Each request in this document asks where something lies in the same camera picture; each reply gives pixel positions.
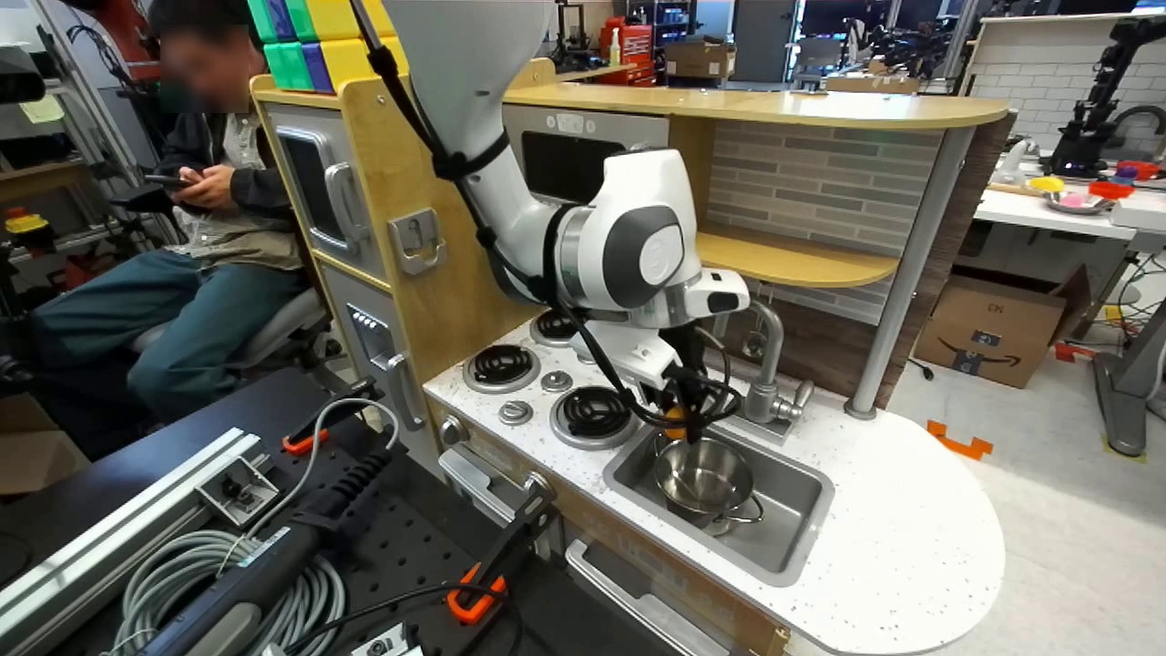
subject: cable bundle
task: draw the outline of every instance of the cable bundle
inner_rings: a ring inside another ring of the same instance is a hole
[[[178,603],[190,603],[192,591],[210,585],[223,562],[236,564],[257,547],[264,547],[264,541],[242,541],[233,534],[216,530],[185,534],[161,547],[134,568],[134,577],[123,588],[123,621],[118,628],[108,656],[141,652],[148,637],[161,632],[161,622],[178,613]],[[348,588],[338,573],[325,558],[316,558],[278,603],[253,652],[259,656],[267,644],[294,644],[316,636],[303,644],[308,656],[316,656],[332,643],[332,632],[325,628],[338,628],[342,613]]]

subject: stainless steel sink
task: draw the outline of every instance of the stainless steel sink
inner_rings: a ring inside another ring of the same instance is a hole
[[[755,526],[740,526],[729,536],[716,536],[699,530],[693,519],[678,513],[662,491],[657,490],[654,462],[662,438],[646,435],[640,443],[626,444],[604,471],[610,486],[632,495],[646,513],[657,513],[683,530],[685,536],[723,550],[735,564],[752,568],[755,577],[784,588],[793,585],[804,554],[813,550],[813,536],[830,508],[830,480],[801,462],[791,462],[775,452],[755,449],[748,438],[772,438],[770,430],[740,430],[740,426],[711,426],[711,443],[729,443],[740,449],[748,468],[755,471],[755,495],[762,503],[762,519]]]

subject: sink faucet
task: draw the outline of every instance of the sink faucet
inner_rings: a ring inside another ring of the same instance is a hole
[[[764,347],[762,347],[762,371],[752,382],[752,394],[742,398],[740,416],[752,423],[772,423],[772,416],[775,416],[772,406],[781,401],[775,364],[781,364],[781,350],[786,343],[786,328],[775,318],[775,311],[764,308],[762,298],[755,304],[755,314],[762,320]]]

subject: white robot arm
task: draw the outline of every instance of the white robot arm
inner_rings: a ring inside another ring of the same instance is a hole
[[[693,185],[676,149],[610,158],[604,185],[580,207],[546,206],[525,185],[504,133],[504,93],[538,53],[549,0],[386,7],[411,68],[414,128],[465,196],[509,291],[587,311],[610,361],[649,388],[662,388],[678,361],[659,328],[748,311],[740,275],[699,268]]]

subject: metal bowl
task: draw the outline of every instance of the metal bowl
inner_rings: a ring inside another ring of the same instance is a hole
[[[657,490],[693,519],[735,519],[755,495],[755,471],[729,443],[676,443],[657,452]]]

